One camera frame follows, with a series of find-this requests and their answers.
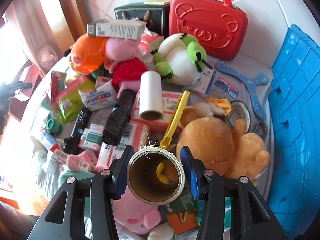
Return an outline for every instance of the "orange plush toy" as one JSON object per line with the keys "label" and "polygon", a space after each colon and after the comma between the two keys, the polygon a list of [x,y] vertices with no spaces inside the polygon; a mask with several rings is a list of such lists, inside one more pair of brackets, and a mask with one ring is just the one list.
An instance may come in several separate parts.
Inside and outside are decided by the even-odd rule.
{"label": "orange plush toy", "polygon": [[181,148],[188,146],[207,169],[230,179],[254,179],[269,163],[263,140],[255,133],[245,134],[244,120],[237,120],[230,131],[220,119],[198,118],[195,108],[187,107],[180,121],[185,127],[177,144],[178,158]]}
{"label": "orange plush toy", "polygon": [[107,39],[82,35],[72,46],[70,67],[85,75],[96,71],[105,61],[109,61],[105,54]]}

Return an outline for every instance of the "yellow tongs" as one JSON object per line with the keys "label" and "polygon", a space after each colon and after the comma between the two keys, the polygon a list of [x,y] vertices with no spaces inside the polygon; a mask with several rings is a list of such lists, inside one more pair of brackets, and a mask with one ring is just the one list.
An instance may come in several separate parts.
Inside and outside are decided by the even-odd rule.
{"label": "yellow tongs", "polygon": [[160,148],[166,150],[169,147],[172,140],[172,136],[180,121],[183,109],[186,107],[189,95],[189,91],[184,91],[183,94],[180,95],[179,100],[176,104],[176,108],[171,116],[168,128],[165,131],[164,137],[160,142]]}

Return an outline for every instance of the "brown teddy bear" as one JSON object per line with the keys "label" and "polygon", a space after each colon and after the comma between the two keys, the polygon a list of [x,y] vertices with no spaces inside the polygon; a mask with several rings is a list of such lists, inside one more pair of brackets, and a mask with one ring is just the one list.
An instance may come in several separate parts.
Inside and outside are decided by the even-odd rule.
{"label": "brown teddy bear", "polygon": [[188,146],[194,158],[201,160],[207,169],[221,176],[254,179],[269,163],[263,140],[255,133],[245,134],[245,121],[237,120],[232,131],[215,117],[198,118],[194,107],[186,107],[180,119],[182,130],[177,144],[180,150]]}

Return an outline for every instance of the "black gift box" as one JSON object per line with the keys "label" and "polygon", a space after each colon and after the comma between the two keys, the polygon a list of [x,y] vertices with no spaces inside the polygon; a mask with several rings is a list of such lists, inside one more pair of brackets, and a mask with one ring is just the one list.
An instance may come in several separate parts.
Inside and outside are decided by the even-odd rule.
{"label": "black gift box", "polygon": [[139,18],[143,20],[147,11],[149,16],[147,28],[167,38],[169,36],[169,8],[170,5],[150,5],[142,3],[131,3],[115,8],[116,19]]}

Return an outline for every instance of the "white tiled wall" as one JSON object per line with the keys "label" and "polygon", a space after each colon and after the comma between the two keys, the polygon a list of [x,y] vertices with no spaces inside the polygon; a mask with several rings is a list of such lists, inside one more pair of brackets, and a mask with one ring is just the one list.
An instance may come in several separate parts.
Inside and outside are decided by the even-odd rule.
{"label": "white tiled wall", "polygon": [[[90,20],[114,18],[114,7],[145,0],[84,0]],[[320,44],[320,29],[302,0],[232,0],[248,13],[241,51],[271,66],[291,24]]]}

